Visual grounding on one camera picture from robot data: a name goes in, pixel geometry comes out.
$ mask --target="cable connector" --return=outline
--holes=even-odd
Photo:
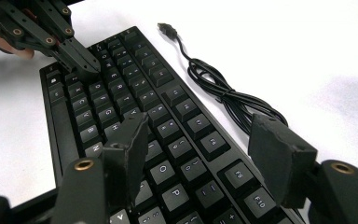
[[[173,29],[173,27],[167,23],[158,23],[158,28],[171,40],[174,40],[178,36],[176,30]]]

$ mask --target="keyboard frame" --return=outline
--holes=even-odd
[[[138,33],[138,35],[144,39],[147,42],[148,47],[152,50],[152,52],[156,55],[156,57],[160,60],[160,62],[167,68],[167,70],[172,74],[173,80],[160,86],[155,87],[153,85],[153,82],[151,81],[150,77],[145,74],[145,70],[143,67],[138,63],[137,60],[134,60],[135,63],[138,65],[138,67],[141,69],[142,73],[144,74],[144,77],[149,81],[150,86],[153,91],[155,91],[156,94],[158,94],[161,102],[166,106],[167,110],[170,111],[172,118],[175,120],[177,125],[182,129],[185,130],[185,127],[180,122],[180,120],[174,115],[172,108],[165,102],[164,98],[162,97],[162,93],[167,91],[168,89],[180,85],[182,89],[187,93],[188,97],[193,100],[195,105],[200,109],[201,113],[205,115],[205,117],[211,122],[211,124],[214,126],[214,128],[221,134],[221,136],[224,138],[224,140],[229,144],[230,149],[223,153],[222,155],[218,156],[216,159],[212,161],[207,161],[205,157],[203,156],[202,152],[199,150],[199,147],[195,143],[195,141],[188,135],[187,132],[183,132],[184,136],[187,138],[189,143],[192,145],[192,147],[197,151],[198,156],[202,159],[205,166],[213,176],[213,179],[216,181],[216,183],[220,186],[221,190],[226,194],[230,202],[236,202],[236,199],[234,199],[231,194],[228,192],[227,187],[225,187],[224,183],[222,182],[221,178],[218,175],[218,172],[222,171],[223,169],[227,168],[230,164],[232,164],[235,161],[241,160],[246,167],[251,171],[251,173],[255,176],[257,181],[261,183],[265,188],[265,183],[263,181],[263,177],[258,172],[258,170],[255,168],[253,162],[249,159],[249,157],[245,154],[245,152],[239,148],[237,143],[231,138],[231,136],[227,133],[227,131],[223,128],[223,126],[215,119],[215,117],[212,116],[211,112],[206,108],[206,106],[202,103],[202,101],[198,98],[198,96],[187,86],[187,84],[181,79],[179,75],[172,69],[172,67],[168,64],[168,62],[164,59],[164,57],[157,51],[157,49],[152,45],[152,43],[148,40],[146,36],[138,29],[136,26],[132,26],[128,30],[135,29]],[[127,51],[131,55],[133,59],[136,59],[136,57],[133,55],[133,53],[127,48],[125,41],[122,40],[123,45],[126,47]],[[46,75],[48,74],[49,67],[53,64],[50,64],[42,69],[40,69],[40,78],[41,78],[41,84],[42,84],[42,92],[44,97],[44,103],[45,103],[45,109],[46,109],[46,117],[47,117],[47,123],[48,123],[48,135],[49,135],[49,142],[50,142],[50,148],[51,148],[51,156],[52,156],[52,165],[54,168],[54,175],[56,180],[56,186],[60,186],[62,182],[62,168],[60,163],[60,156],[58,151],[58,145],[57,145],[57,139],[55,137],[55,131],[54,131],[54,124],[53,124],[53,118],[51,115],[51,107],[50,107],[50,100],[48,95],[48,85],[47,85],[47,79]],[[238,214],[241,216],[243,220],[247,223],[251,223],[251,220],[249,220],[246,215],[243,213],[242,209],[239,207],[239,204],[236,202],[233,204],[233,207],[238,212]],[[289,217],[291,221],[294,223],[304,223],[299,217],[296,215],[296,213],[291,209],[282,209],[283,212]]]

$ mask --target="cable tie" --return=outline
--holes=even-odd
[[[216,97],[216,101],[222,104],[222,98],[225,97],[225,95],[231,91],[235,91],[234,89],[229,89],[228,91],[223,92],[220,96]]]

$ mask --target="white tabletop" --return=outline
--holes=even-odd
[[[187,61],[158,22],[175,27],[190,57],[219,69],[233,89],[283,113],[319,150],[318,162],[358,167],[358,0],[88,0],[70,8],[85,46],[138,26],[245,152],[248,136],[186,76]],[[0,51],[0,195],[12,206],[55,187],[38,73],[52,62]]]

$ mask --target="white table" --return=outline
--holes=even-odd
[[[358,0],[84,1],[70,6],[85,46],[138,26],[245,151],[248,136],[186,76],[187,61],[157,27],[167,22],[190,57],[257,96],[319,150],[318,162],[358,167]],[[54,62],[0,52],[0,195],[11,205],[55,187],[38,70]]]

